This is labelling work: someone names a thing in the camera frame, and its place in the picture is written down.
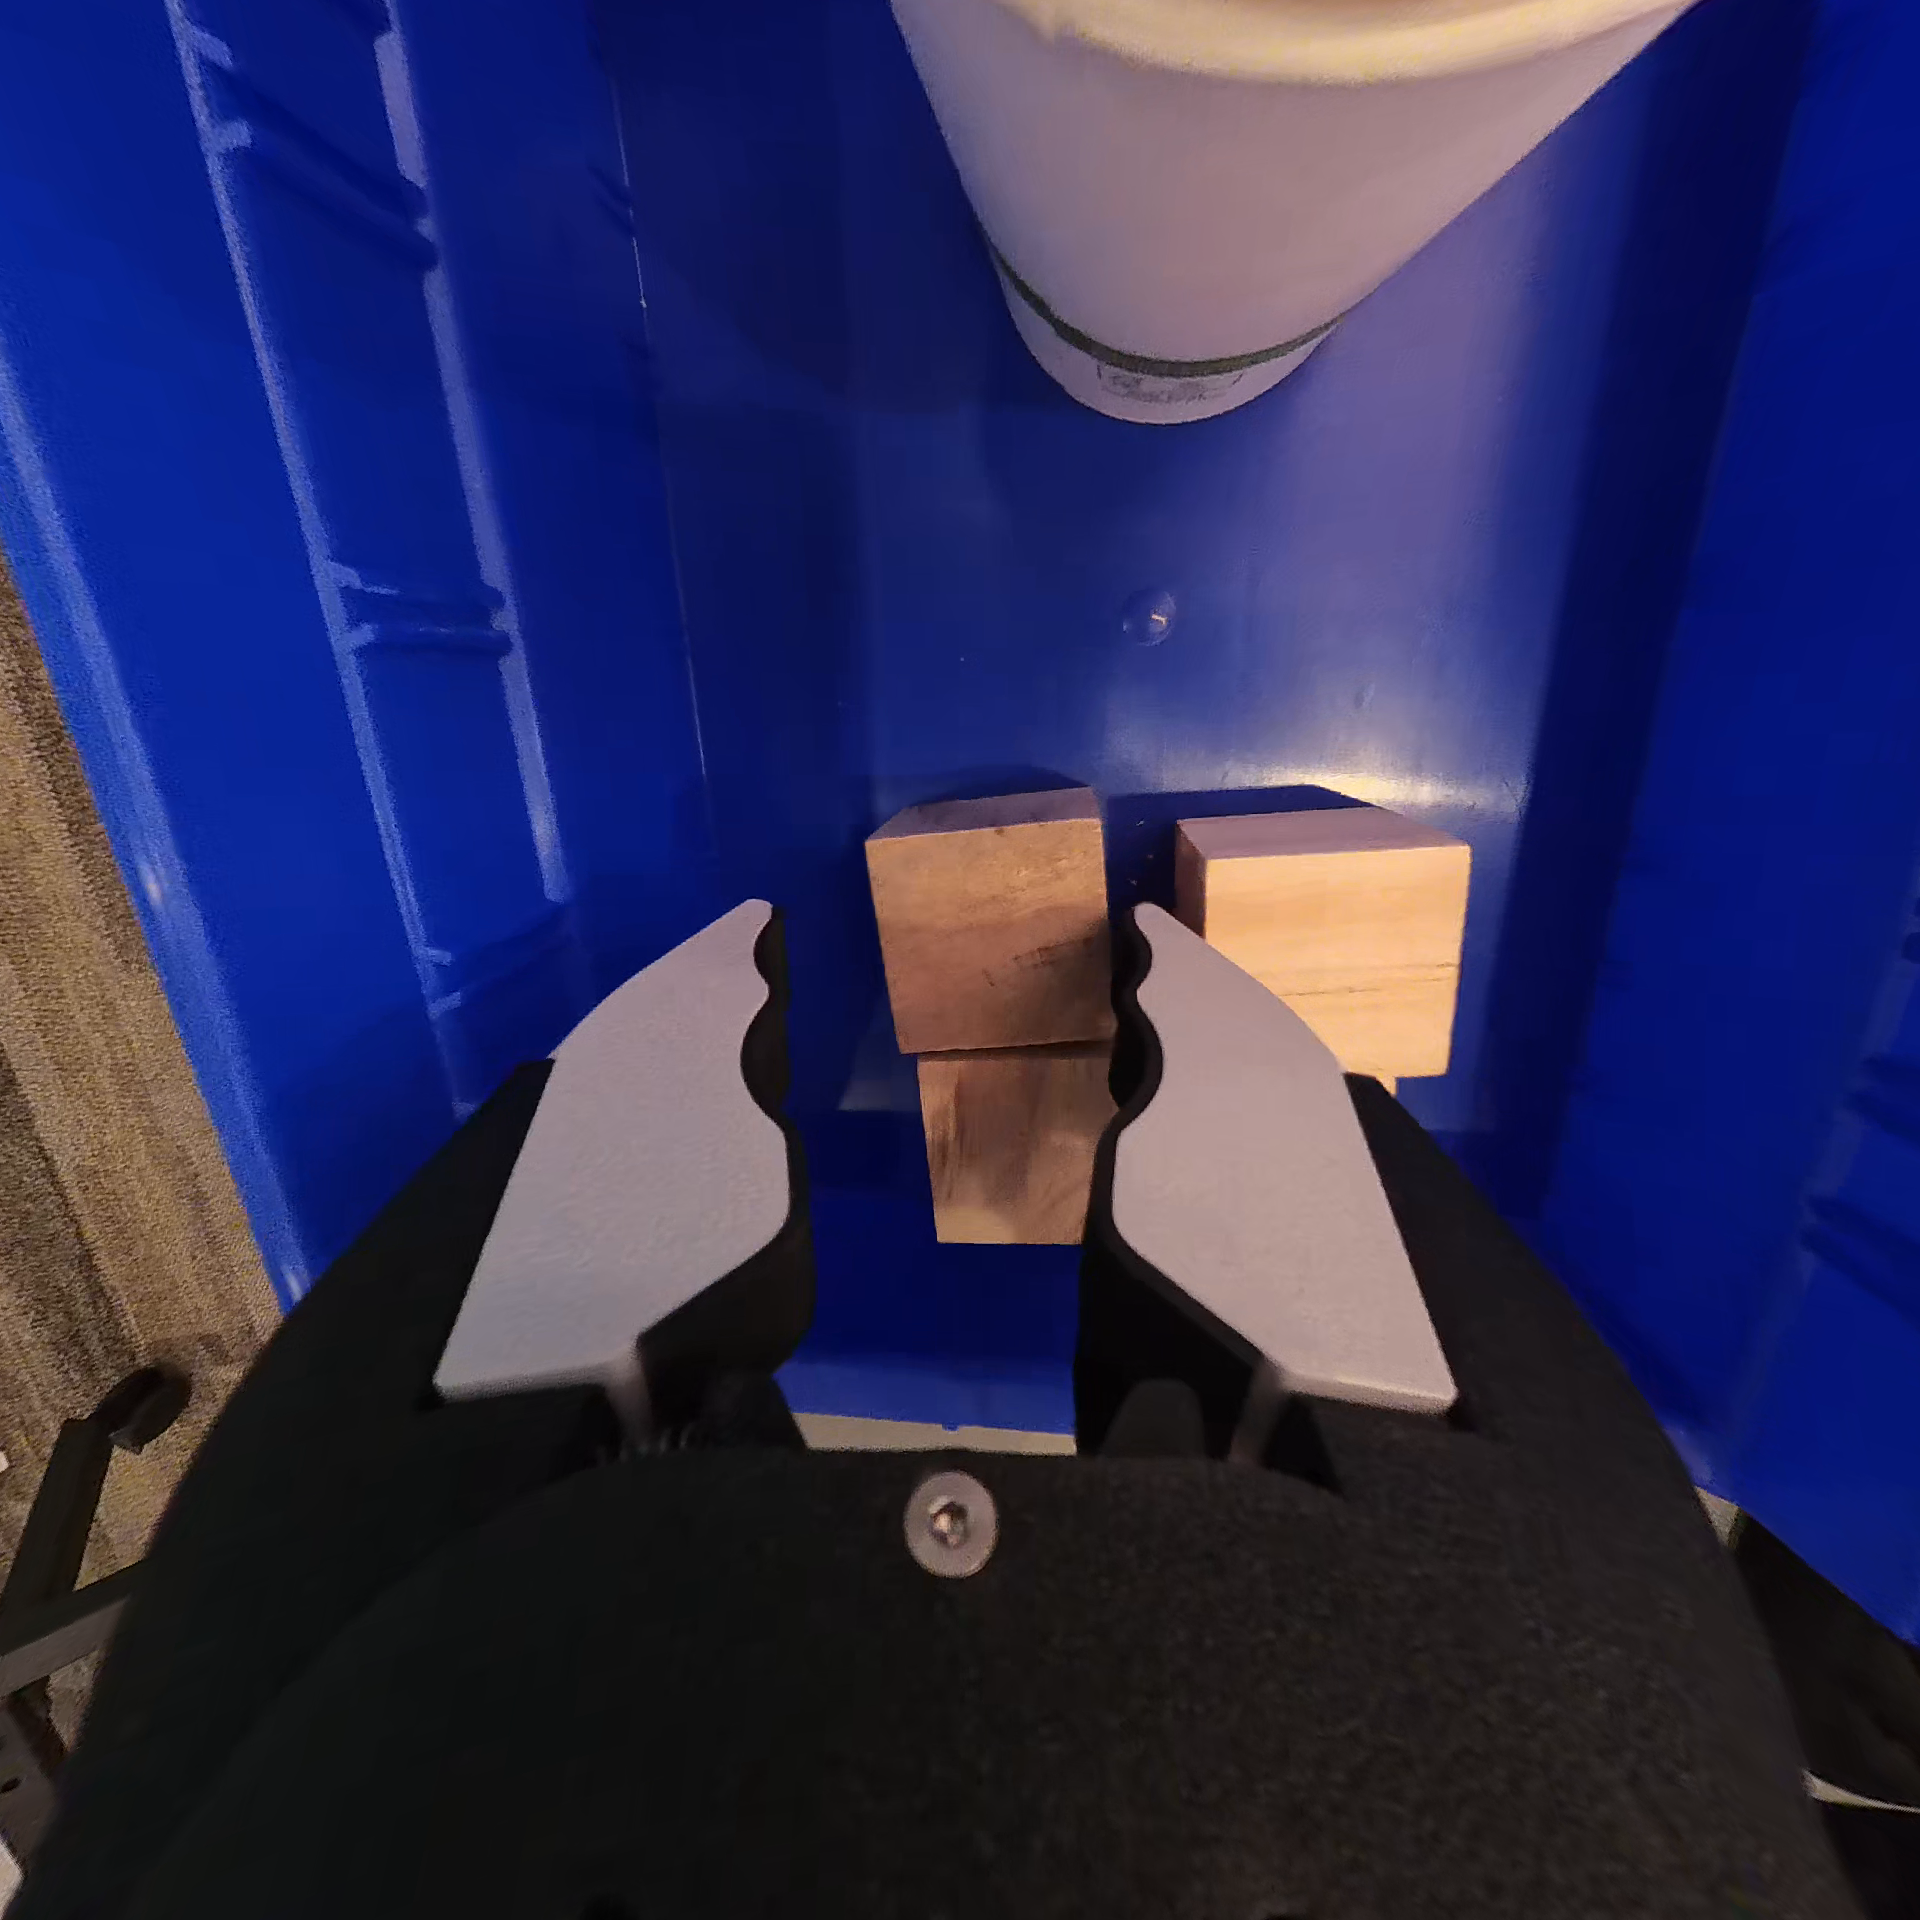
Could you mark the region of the black chair frame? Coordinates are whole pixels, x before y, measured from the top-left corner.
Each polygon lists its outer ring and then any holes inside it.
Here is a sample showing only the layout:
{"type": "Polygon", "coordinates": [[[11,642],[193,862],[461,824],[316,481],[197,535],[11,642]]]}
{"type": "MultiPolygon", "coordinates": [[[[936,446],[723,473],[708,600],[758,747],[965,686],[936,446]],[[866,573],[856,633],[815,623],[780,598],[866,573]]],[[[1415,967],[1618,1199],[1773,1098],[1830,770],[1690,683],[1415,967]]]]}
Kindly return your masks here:
{"type": "Polygon", "coordinates": [[[140,1580],[140,1560],[82,1580],[85,1540],[119,1452],[145,1452],[190,1404],[190,1376],[159,1361],[67,1419],[3,1580],[3,1841],[27,1856],[56,1810],[67,1742],[50,1675],[103,1653],[140,1580]]]}

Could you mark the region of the wooden cube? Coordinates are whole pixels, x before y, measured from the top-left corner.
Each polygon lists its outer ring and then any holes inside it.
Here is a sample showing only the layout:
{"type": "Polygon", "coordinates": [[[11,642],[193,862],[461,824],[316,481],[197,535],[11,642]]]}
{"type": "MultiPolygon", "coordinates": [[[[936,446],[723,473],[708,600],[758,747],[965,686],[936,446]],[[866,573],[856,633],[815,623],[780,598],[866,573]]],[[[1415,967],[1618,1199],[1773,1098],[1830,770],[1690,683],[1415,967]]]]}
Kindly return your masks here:
{"type": "Polygon", "coordinates": [[[866,864],[901,1053],[1113,1035],[1092,787],[905,806],[866,840],[866,864]]]}
{"type": "Polygon", "coordinates": [[[1111,1040],[917,1053],[941,1244],[1083,1242],[1098,1139],[1117,1114],[1111,1040]]]}
{"type": "Polygon", "coordinates": [[[1384,806],[1179,819],[1175,917],[1352,1074],[1452,1063],[1472,850],[1384,806]]]}

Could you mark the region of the blue plastic bin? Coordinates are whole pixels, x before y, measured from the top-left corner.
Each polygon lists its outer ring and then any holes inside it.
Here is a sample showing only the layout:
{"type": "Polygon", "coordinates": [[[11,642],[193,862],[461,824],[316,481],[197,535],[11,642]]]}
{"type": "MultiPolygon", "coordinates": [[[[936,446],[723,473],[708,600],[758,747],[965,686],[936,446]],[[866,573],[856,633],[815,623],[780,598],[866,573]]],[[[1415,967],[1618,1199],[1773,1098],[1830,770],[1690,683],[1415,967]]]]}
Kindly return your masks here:
{"type": "Polygon", "coordinates": [[[1697,4],[1201,423],[1026,352],[889,4],[3,4],[3,1074],[69,1369],[215,1404],[521,1061],[784,911],[805,1408],[1063,1432],[861,842],[1471,842],[1403,1105],[1710,1496],[1917,1636],[1917,4],[1697,4]],[[71,905],[56,905],[69,806],[71,905]]]}

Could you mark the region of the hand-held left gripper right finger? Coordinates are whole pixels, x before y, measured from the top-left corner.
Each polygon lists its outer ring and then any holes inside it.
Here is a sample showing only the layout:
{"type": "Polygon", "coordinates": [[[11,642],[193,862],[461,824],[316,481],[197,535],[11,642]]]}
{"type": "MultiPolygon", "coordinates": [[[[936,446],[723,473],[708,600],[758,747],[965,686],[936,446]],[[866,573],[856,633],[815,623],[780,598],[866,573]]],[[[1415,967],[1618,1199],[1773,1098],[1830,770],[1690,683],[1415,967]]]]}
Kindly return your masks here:
{"type": "Polygon", "coordinates": [[[1452,1369],[1317,1031],[1161,905],[1117,969],[1078,1265],[1078,1452],[1311,1459],[1317,1404],[1450,1419],[1452,1369]]]}

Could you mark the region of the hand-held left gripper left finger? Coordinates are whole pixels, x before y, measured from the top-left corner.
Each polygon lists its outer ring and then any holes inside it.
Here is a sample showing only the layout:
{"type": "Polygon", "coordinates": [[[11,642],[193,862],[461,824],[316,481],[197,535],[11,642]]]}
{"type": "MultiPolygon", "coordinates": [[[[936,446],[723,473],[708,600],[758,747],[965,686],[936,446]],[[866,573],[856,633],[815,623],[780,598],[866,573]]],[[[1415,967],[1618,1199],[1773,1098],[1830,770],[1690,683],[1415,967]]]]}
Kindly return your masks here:
{"type": "Polygon", "coordinates": [[[743,902],[552,1052],[437,1361],[444,1404],[587,1388],[661,1442],[794,1358],[819,1280],[787,1010],[784,917],[743,902]]]}

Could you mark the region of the white paper cup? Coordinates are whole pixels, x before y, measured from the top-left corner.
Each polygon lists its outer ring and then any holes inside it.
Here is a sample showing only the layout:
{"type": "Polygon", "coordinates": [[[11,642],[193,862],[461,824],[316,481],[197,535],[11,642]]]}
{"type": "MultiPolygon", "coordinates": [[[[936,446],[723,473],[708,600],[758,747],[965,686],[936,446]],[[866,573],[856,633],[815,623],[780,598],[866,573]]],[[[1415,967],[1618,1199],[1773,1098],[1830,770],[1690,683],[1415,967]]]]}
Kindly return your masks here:
{"type": "Polygon", "coordinates": [[[1083,408],[1274,390],[1690,4],[895,4],[1031,358],[1083,408]]]}

